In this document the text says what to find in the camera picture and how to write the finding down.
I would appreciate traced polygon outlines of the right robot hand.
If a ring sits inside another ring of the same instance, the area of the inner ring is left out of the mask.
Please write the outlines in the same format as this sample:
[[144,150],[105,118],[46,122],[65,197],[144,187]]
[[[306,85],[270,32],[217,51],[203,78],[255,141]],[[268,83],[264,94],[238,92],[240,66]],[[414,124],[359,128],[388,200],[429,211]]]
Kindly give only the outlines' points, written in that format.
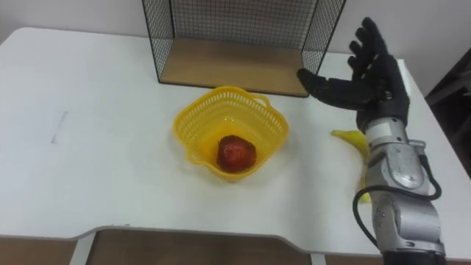
[[349,44],[353,53],[347,60],[350,80],[326,78],[306,68],[297,78],[314,98],[327,105],[355,110],[357,128],[366,130],[371,121],[393,118],[408,123],[410,100],[396,59],[389,53],[376,23],[369,17],[355,32]]

